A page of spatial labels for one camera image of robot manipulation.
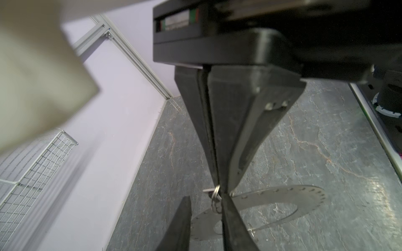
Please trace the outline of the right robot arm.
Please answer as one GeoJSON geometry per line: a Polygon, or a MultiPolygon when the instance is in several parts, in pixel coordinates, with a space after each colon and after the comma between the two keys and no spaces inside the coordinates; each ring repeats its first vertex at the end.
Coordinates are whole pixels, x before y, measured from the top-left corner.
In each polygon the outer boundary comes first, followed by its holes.
{"type": "Polygon", "coordinates": [[[213,183],[240,183],[305,79],[382,87],[374,111],[402,125],[401,1],[166,1],[153,8],[153,59],[174,80],[213,183]]]}

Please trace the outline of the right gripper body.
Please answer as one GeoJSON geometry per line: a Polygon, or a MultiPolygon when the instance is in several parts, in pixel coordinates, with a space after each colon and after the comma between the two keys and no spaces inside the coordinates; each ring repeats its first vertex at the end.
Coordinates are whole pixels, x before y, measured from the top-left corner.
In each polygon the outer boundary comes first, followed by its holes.
{"type": "Polygon", "coordinates": [[[272,64],[351,82],[402,69],[401,1],[165,1],[152,21],[158,63],[272,64]]]}

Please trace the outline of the aluminium mounting rail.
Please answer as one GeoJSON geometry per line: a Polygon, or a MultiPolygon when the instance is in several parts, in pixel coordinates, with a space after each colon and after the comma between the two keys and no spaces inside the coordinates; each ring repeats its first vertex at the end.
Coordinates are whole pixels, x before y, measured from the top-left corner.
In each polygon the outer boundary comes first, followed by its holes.
{"type": "Polygon", "coordinates": [[[402,159],[400,155],[395,151],[394,147],[392,146],[391,141],[387,137],[384,129],[381,126],[381,123],[376,118],[375,113],[372,111],[371,107],[369,106],[368,102],[366,101],[363,93],[358,88],[357,84],[349,83],[349,87],[352,90],[355,98],[357,99],[363,113],[365,114],[367,120],[371,128],[373,129],[375,135],[377,136],[381,146],[383,147],[385,153],[388,156],[394,170],[396,171],[400,181],[402,180],[402,159]]]}

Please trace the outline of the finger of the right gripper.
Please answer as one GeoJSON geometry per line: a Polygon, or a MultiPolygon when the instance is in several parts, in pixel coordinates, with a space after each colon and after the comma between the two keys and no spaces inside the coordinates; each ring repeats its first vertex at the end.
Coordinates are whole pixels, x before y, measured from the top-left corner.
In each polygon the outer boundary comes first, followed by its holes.
{"type": "Polygon", "coordinates": [[[213,122],[208,93],[208,71],[175,67],[174,79],[203,147],[215,186],[219,184],[213,122]]]}
{"type": "Polygon", "coordinates": [[[303,93],[300,78],[272,64],[212,67],[208,88],[222,192],[238,186],[259,145],[303,93]]]}

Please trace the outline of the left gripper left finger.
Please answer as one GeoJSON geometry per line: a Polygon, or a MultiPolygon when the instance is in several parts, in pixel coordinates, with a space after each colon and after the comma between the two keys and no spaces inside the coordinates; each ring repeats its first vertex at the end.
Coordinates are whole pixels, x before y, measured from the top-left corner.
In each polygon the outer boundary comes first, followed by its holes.
{"type": "Polygon", "coordinates": [[[192,205],[190,196],[182,198],[156,251],[188,251],[191,237],[192,205]]]}

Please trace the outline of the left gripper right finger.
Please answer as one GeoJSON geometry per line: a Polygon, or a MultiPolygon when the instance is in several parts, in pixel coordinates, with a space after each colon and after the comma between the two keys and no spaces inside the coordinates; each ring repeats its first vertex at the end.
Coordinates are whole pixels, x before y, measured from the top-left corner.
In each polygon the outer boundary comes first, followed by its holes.
{"type": "Polygon", "coordinates": [[[232,198],[222,194],[222,224],[225,251],[258,251],[232,198]]]}

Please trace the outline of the aluminium frame profile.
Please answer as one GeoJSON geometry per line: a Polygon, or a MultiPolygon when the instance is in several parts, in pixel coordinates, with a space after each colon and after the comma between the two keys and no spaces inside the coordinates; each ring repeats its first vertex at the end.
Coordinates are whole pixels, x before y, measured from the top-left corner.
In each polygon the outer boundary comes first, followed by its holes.
{"type": "Polygon", "coordinates": [[[164,99],[172,99],[173,94],[164,86],[153,70],[146,64],[134,47],[124,38],[112,21],[104,14],[90,16],[95,24],[86,34],[73,44],[77,56],[83,56],[101,39],[110,40],[131,64],[145,77],[164,99]]]}

